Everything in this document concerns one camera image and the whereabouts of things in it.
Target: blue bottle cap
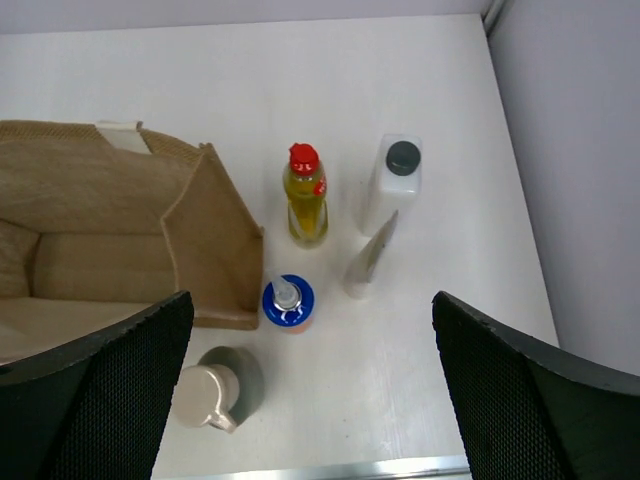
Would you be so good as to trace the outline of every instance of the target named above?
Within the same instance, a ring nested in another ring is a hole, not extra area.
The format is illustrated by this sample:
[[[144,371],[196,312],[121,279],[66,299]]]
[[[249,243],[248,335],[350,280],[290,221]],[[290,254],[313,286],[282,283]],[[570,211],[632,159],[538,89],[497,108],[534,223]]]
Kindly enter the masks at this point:
[[[267,318],[279,327],[297,327],[311,316],[315,303],[313,289],[304,278],[297,275],[282,275],[282,278],[298,290],[300,301],[291,308],[282,308],[276,302],[273,283],[269,282],[262,294],[262,309]]]

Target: white table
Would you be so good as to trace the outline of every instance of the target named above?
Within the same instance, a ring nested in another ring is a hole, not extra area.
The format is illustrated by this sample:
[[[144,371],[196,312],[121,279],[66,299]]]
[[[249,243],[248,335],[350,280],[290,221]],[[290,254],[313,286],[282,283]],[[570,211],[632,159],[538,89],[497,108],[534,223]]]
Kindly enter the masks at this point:
[[[463,454],[431,327],[447,290],[557,343],[488,47],[475,15],[0,36],[0,115],[145,120],[215,144],[268,235],[267,262],[312,282],[315,324],[289,336],[196,329],[185,365],[245,346],[267,381],[229,436],[170,417],[157,477]],[[379,293],[350,300],[351,212],[382,135],[424,142],[424,190],[401,219]],[[281,172],[293,142],[326,164],[330,237],[287,237]]]

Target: cooking oil bottle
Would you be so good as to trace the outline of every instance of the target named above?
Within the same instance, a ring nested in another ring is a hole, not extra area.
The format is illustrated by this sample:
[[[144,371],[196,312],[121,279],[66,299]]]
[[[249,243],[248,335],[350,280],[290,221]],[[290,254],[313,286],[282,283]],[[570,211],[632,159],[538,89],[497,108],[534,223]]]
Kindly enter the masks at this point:
[[[289,199],[289,232],[305,248],[320,245],[327,236],[327,179],[314,148],[295,143],[289,149],[289,164],[284,169],[284,191]]]

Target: white wall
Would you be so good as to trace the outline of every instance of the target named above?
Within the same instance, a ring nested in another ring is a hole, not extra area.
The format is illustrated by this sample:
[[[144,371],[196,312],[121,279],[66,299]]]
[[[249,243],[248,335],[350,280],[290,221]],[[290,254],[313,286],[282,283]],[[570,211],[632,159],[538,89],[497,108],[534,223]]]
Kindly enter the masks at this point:
[[[491,39],[560,342],[640,374],[640,1],[514,0]]]
[[[484,13],[491,0],[0,0],[0,34]]]

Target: metal table edge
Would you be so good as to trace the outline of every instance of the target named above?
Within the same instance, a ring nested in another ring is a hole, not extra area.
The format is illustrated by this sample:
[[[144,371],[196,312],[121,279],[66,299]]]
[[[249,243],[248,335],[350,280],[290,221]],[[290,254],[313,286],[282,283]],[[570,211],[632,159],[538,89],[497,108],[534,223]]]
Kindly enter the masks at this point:
[[[380,462],[363,462],[326,467],[307,467],[284,470],[259,470],[252,472],[174,477],[166,480],[337,480],[357,479],[404,479],[404,478],[471,478],[469,464],[464,455],[443,457],[403,458]]]

